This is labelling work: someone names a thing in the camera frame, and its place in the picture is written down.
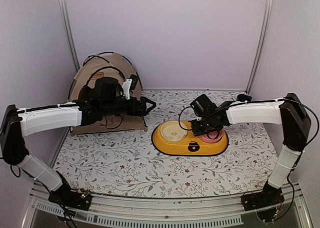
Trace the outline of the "pink bowl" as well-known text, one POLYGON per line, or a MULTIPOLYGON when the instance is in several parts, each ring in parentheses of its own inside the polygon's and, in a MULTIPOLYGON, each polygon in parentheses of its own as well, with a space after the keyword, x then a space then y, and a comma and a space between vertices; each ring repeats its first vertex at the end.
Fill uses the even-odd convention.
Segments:
POLYGON ((204 143, 218 143, 223 137, 223 131, 213 131, 204 135, 200 135, 198 138, 204 143))

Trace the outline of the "cream paw print bowl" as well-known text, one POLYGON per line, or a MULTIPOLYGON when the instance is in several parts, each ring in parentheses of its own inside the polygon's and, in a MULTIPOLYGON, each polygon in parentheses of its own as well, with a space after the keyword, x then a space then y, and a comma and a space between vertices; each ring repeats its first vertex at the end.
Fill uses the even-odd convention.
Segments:
POLYGON ((170 120, 160 126, 160 134, 166 141, 179 142, 186 138, 188 131, 184 124, 170 120))

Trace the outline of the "yellow double bowl holder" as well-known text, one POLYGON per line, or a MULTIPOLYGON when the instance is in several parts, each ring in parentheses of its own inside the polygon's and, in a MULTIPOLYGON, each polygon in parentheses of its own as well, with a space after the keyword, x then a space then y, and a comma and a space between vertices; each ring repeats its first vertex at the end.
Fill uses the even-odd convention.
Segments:
POLYGON ((202 142, 199 136, 193 135, 191 122, 183 120, 180 124, 184 124, 187 127, 187 136, 179 142, 170 142, 162 138, 160 133, 161 125, 154 129, 151 141, 159 152, 171 156, 217 156, 226 151, 229 145, 229 138, 225 130, 221 130, 223 131, 223 137, 218 143, 209 144, 202 142))

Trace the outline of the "pink checkered cushion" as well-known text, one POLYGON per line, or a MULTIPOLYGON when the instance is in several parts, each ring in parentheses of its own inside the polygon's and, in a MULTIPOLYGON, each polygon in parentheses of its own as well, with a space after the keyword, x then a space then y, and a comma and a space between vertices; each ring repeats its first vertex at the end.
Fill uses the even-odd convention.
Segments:
POLYGON ((115 128, 119 126, 123 121, 122 116, 105 116, 101 121, 97 121, 93 126, 106 126, 107 128, 115 128))

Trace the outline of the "black tent pole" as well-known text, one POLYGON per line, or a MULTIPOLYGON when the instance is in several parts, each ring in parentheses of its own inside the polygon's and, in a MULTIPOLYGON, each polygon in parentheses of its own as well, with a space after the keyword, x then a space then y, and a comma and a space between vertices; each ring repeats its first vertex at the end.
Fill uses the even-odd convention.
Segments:
POLYGON ((80 70, 76 73, 76 76, 74 77, 72 83, 71 83, 71 86, 69 88, 69 92, 68 92, 68 96, 67 96, 67 99, 70 100, 71 99, 71 96, 72 96, 72 91, 73 91, 73 88, 75 87, 78 79, 81 79, 82 78, 80 77, 81 75, 83 75, 85 72, 89 72, 89 67, 88 67, 88 63, 93 60, 93 59, 102 59, 104 60, 105 62, 109 63, 109 60, 107 60, 107 57, 106 56, 100 56, 98 54, 96 55, 90 55, 88 56, 83 64, 82 64, 82 67, 80 68, 80 70))
POLYGON ((95 73, 89 82, 90 86, 93 85, 94 80, 102 77, 118 78, 120 83, 122 83, 125 79, 128 79, 133 74, 137 76, 136 87, 139 87, 140 90, 143 89, 143 85, 139 78, 136 67, 129 59, 119 53, 101 52, 94 55, 89 55, 84 60, 82 66, 84 67, 85 71, 89 71, 89 76, 100 68, 109 66, 114 67, 114 69, 107 68, 95 73))

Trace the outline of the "beige pet tent fabric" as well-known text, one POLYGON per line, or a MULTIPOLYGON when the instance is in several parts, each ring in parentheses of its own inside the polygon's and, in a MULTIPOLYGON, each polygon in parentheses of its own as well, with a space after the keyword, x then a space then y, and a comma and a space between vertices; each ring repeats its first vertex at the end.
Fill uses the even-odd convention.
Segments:
MULTIPOLYGON (((90 80, 92 79, 92 77, 98 71, 103 70, 103 69, 107 69, 107 68, 114 69, 114 67, 111 67, 111 66, 103 67, 103 68, 96 70, 90 76, 89 76, 90 72, 88 72, 88 73, 85 72, 83 75, 81 75, 80 77, 82 78, 82 80, 78 79, 75 87, 72 90, 70 101, 74 101, 74 100, 78 99, 80 90, 85 84, 88 84, 88 86, 90 88, 93 88, 97 79, 94 80, 93 85, 90 86, 90 80)), ((93 126, 93 124, 92 124, 92 125, 84 126, 84 127, 71 128, 70 134, 71 134, 71 136, 75 136, 75 135, 80 135, 80 134, 93 134, 93 133, 104 133, 104 132, 113 132, 113 131, 127 131, 127 130, 147 131, 148 130, 147 125, 146 125, 143 117, 128 116, 128 115, 121 115, 121 116, 122 116, 122 123, 115 128, 107 128, 106 126, 93 126)))

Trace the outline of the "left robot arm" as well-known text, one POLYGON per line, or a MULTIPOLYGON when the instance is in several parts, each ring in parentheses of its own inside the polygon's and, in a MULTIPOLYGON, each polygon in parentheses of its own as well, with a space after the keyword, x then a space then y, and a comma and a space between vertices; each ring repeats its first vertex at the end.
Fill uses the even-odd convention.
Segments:
POLYGON ((120 84, 115 78, 104 77, 97 79, 93 87, 84 84, 74 101, 34 108, 8 105, 0 128, 3 160, 41 182, 62 204, 71 204, 76 192, 63 175, 48 166, 44 155, 37 157, 28 141, 36 144, 36 138, 42 134, 53 138, 64 128, 93 125, 108 116, 147 116, 156 103, 144 96, 134 97, 133 84, 131 78, 120 84))

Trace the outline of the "dark blue cup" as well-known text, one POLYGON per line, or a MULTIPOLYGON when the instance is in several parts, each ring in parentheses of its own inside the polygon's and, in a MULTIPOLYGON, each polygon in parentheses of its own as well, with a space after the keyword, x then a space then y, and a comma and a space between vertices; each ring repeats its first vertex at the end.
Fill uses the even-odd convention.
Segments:
POLYGON ((238 94, 236 100, 241 102, 244 102, 244 101, 250 102, 252 100, 252 97, 247 94, 238 94))

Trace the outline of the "floral table mat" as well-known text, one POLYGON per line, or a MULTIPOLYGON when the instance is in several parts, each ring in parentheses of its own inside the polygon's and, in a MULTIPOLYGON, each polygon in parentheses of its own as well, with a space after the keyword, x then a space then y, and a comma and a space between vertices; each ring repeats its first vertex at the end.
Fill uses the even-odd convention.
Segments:
POLYGON ((146 131, 66 137, 54 169, 72 188, 120 196, 182 198, 263 187, 278 157, 263 125, 228 127, 228 148, 218 156, 168 156, 154 148, 151 134, 164 121, 193 119, 189 103, 200 92, 149 90, 143 95, 157 104, 146 117, 146 131))

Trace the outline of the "front aluminium rail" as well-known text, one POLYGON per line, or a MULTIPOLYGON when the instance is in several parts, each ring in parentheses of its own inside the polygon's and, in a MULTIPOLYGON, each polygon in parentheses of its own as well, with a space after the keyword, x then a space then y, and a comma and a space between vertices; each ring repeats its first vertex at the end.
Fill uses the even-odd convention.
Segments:
POLYGON ((137 198, 93 194, 89 210, 71 215, 48 201, 35 183, 22 227, 315 227, 300 186, 282 188, 284 203, 245 210, 242 195, 200 198, 137 198))

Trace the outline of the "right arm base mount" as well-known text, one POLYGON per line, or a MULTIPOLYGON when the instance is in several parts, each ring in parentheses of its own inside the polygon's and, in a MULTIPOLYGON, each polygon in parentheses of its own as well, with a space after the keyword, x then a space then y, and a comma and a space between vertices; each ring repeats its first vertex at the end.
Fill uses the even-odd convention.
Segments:
POLYGON ((276 220, 285 199, 281 193, 273 196, 272 193, 260 191, 246 192, 240 200, 245 211, 256 210, 258 219, 269 223, 276 220))

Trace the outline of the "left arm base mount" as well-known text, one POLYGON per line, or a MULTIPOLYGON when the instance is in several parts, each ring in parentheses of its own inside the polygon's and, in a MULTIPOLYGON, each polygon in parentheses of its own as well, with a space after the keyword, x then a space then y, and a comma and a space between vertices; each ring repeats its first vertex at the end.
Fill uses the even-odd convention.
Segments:
POLYGON ((50 192, 48 200, 61 206, 88 211, 92 196, 83 192, 79 193, 70 188, 60 187, 56 191, 50 192))

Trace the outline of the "left aluminium frame post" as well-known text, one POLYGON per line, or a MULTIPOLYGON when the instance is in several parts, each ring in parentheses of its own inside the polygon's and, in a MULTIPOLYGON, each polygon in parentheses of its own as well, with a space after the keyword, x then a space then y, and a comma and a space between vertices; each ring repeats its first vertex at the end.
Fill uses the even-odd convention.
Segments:
POLYGON ((75 42, 72 34, 72 26, 71 26, 69 12, 68 12, 67 0, 58 0, 58 2, 59 2, 59 8, 60 8, 60 13, 62 17, 62 23, 63 23, 65 34, 66 34, 66 40, 67 40, 68 48, 71 54, 72 63, 75 68, 75 71, 77 72, 81 67, 79 64, 76 46, 75 46, 75 42))

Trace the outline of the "aluminium frame post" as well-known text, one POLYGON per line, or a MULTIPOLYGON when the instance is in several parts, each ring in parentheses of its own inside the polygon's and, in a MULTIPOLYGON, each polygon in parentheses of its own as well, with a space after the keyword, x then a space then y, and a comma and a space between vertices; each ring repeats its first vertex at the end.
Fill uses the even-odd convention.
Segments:
POLYGON ((250 94, 253 90, 254 82, 258 74, 258 68, 260 65, 262 53, 263 53, 263 48, 268 32, 268 27, 270 23, 270 18, 272 14, 272 7, 273 7, 273 0, 265 0, 265 5, 264 5, 264 11, 263 11, 263 17, 262 17, 262 25, 260 29, 260 35, 258 39, 258 44, 249 76, 249 80, 246 86, 246 93, 250 94))
POLYGON ((63 23, 65 34, 66 34, 66 40, 67 40, 68 48, 71 54, 72 63, 75 68, 75 71, 77 72, 81 67, 79 64, 76 46, 75 46, 75 42, 72 34, 72 26, 71 26, 69 12, 68 12, 67 0, 58 0, 58 2, 59 2, 59 8, 60 8, 60 13, 62 17, 62 23, 63 23))

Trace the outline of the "right aluminium frame post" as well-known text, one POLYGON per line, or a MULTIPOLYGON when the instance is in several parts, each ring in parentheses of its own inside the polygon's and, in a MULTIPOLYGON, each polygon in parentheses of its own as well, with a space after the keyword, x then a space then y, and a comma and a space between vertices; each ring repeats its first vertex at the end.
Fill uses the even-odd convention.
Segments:
POLYGON ((250 94, 253 90, 254 82, 258 74, 258 68, 260 65, 262 53, 263 53, 263 48, 268 32, 268 27, 270 23, 270 18, 272 14, 272 7, 273 7, 273 0, 265 0, 265 5, 264 5, 264 11, 263 11, 263 17, 262 17, 262 25, 260 29, 260 35, 258 39, 258 44, 249 76, 249 80, 246 86, 246 93, 250 94))

